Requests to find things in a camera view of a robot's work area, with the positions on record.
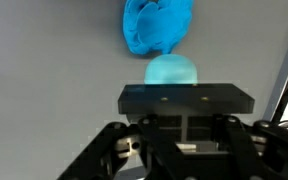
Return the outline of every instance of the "blue cloth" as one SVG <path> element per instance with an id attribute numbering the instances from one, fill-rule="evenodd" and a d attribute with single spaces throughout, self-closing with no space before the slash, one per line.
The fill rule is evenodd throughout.
<path id="1" fill-rule="evenodd" d="M 145 84 L 197 84 L 196 66 L 181 55 L 161 55 L 148 64 L 144 82 Z"/>
<path id="2" fill-rule="evenodd" d="M 188 31 L 192 6 L 193 0 L 127 0 L 123 31 L 130 51 L 171 53 Z"/>

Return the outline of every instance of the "gray table surface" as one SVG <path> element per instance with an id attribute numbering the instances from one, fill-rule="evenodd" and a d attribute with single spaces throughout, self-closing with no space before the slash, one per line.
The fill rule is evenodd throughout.
<path id="1" fill-rule="evenodd" d="M 196 0 L 174 53 L 201 83 L 234 83 L 263 116 L 288 47 L 288 0 Z M 0 0 L 0 180 L 55 179 L 104 125 L 151 57 L 131 55 L 124 0 Z M 139 165 L 132 160 L 126 168 Z"/>

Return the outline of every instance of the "blue fabric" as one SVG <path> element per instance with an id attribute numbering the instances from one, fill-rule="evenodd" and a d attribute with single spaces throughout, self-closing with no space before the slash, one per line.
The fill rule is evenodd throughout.
<path id="1" fill-rule="evenodd" d="M 171 53 L 188 31 L 192 6 L 193 0 L 127 0 L 123 31 L 130 51 Z"/>
<path id="2" fill-rule="evenodd" d="M 197 84 L 196 66 L 181 55 L 161 55 L 148 64 L 144 82 L 145 84 Z"/>

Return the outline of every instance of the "translucent blue dome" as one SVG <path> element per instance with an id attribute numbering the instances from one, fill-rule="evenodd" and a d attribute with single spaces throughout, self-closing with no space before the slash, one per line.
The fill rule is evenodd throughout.
<path id="1" fill-rule="evenodd" d="M 145 84 L 197 84 L 196 66 L 181 55 L 161 55 L 148 64 L 144 82 Z"/>

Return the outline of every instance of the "light blue object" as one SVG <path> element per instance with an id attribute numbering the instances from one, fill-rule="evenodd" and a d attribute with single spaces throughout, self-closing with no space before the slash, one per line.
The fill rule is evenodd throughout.
<path id="1" fill-rule="evenodd" d="M 148 64 L 144 82 L 145 84 L 197 84 L 196 66 L 181 55 L 161 55 Z"/>
<path id="2" fill-rule="evenodd" d="M 130 51 L 169 54 L 186 35 L 193 0 L 127 0 L 123 31 Z"/>

